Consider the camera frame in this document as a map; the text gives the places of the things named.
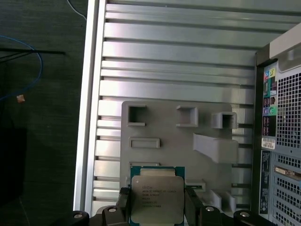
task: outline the sticker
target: sticker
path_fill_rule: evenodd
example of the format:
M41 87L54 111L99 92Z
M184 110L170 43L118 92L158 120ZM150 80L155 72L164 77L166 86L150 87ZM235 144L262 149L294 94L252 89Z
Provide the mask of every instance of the sticker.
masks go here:
M275 139L271 138L262 138L261 146L268 149L275 149Z
M264 73L264 79L267 80L273 78L275 77L275 75L276 75L276 69L272 68Z
M270 151L261 151L261 175L260 175L260 200L259 213L269 212L269 174L270 174Z

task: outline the barcode label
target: barcode label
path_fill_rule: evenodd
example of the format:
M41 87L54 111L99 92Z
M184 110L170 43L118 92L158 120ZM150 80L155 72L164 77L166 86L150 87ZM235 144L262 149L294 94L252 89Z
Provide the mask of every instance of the barcode label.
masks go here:
M275 149L275 139L271 138L262 138L261 146L268 149Z

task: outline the gray plastic bracket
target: gray plastic bracket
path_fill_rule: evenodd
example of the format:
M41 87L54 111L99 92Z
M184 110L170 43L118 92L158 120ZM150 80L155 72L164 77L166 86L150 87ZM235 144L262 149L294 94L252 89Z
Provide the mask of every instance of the gray plastic bracket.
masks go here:
M129 147L132 148L160 148L159 138L130 137Z
M207 137L193 134L193 150L196 150L216 163L237 163L238 142L231 139Z
M236 129L238 127L235 112L218 112L212 114L211 126L215 129Z
M127 125L128 126L145 126L145 122L139 121L140 111L145 111L146 105L136 104L129 105L127 109Z
M191 106L177 106L180 112L180 122L176 127L198 127L198 108Z

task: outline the label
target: label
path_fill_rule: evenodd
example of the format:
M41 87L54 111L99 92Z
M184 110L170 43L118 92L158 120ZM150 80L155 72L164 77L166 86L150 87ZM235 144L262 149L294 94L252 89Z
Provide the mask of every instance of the label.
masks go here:
M266 70L263 77L262 135L275 137L278 114L276 69ZM261 146L275 149L275 140L262 140Z
M269 175L270 175L270 151L261 151L261 178L259 213L268 214L269 211Z
M271 138L262 138L261 139L261 146L268 149L275 149L275 139Z
M275 77L276 69L272 68L264 72L264 79L267 80L269 78Z

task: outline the screw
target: screw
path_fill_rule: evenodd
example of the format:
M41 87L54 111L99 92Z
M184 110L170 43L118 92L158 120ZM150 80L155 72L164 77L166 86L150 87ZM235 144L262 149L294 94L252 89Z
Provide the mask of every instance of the screw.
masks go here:
M214 211L214 209L211 206L206 207L207 211Z
M245 218L248 218L250 216L250 214L248 214L247 212L241 212L240 215Z
M83 215L82 214L76 214L74 215L74 218L81 218Z

